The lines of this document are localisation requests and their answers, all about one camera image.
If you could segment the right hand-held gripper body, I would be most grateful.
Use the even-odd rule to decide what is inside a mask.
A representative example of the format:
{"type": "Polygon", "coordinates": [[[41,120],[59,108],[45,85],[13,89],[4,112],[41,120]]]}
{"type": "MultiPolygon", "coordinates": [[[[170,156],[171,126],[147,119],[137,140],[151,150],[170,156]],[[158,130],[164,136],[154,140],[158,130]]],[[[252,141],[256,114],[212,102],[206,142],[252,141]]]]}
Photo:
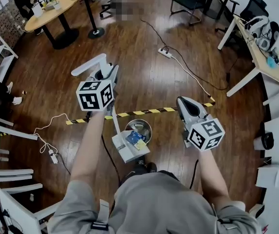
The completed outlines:
{"type": "Polygon", "coordinates": [[[185,123],[183,141],[186,148],[193,146],[203,152],[217,147],[224,135],[225,131],[219,120],[212,115],[205,115],[185,123]]]}

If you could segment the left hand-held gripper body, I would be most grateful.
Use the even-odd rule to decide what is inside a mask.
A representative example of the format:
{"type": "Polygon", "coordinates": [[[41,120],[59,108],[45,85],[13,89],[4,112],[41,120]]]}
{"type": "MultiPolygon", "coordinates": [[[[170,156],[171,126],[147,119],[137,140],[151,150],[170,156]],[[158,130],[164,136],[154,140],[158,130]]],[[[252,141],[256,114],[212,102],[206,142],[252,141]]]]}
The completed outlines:
{"type": "Polygon", "coordinates": [[[111,117],[114,105],[114,90],[109,80],[82,81],[76,90],[79,106],[85,112],[103,112],[111,117]]]}

